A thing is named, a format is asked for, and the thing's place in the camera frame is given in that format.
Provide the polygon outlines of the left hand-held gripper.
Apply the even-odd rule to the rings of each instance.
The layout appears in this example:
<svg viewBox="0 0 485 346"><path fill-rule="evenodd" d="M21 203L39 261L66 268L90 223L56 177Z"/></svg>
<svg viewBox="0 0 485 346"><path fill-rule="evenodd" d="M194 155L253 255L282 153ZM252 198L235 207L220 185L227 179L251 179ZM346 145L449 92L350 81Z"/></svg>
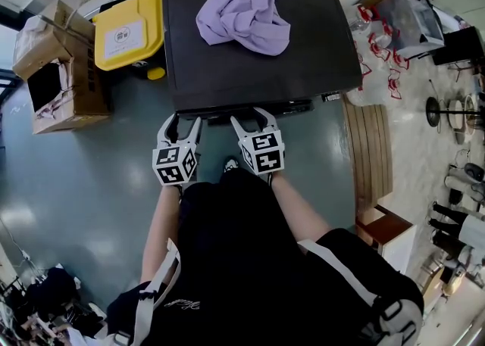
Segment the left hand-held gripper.
<svg viewBox="0 0 485 346"><path fill-rule="evenodd" d="M162 186L182 185L191 181L196 171L197 144L201 135L202 118L197 117L188 136L178 140L179 116L173 113L158 131L157 148L152 152L152 169Z"/></svg>

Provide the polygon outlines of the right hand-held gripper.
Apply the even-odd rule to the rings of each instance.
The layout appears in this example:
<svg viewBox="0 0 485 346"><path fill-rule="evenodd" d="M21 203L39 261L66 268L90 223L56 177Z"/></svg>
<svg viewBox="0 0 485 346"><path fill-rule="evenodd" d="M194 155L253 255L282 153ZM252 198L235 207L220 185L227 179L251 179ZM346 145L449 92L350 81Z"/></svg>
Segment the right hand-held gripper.
<svg viewBox="0 0 485 346"><path fill-rule="evenodd" d="M263 108L252 110L258 126L254 134L246 131L235 116L230 117L244 161L258 176L283 170L285 145L276 118Z"/></svg>

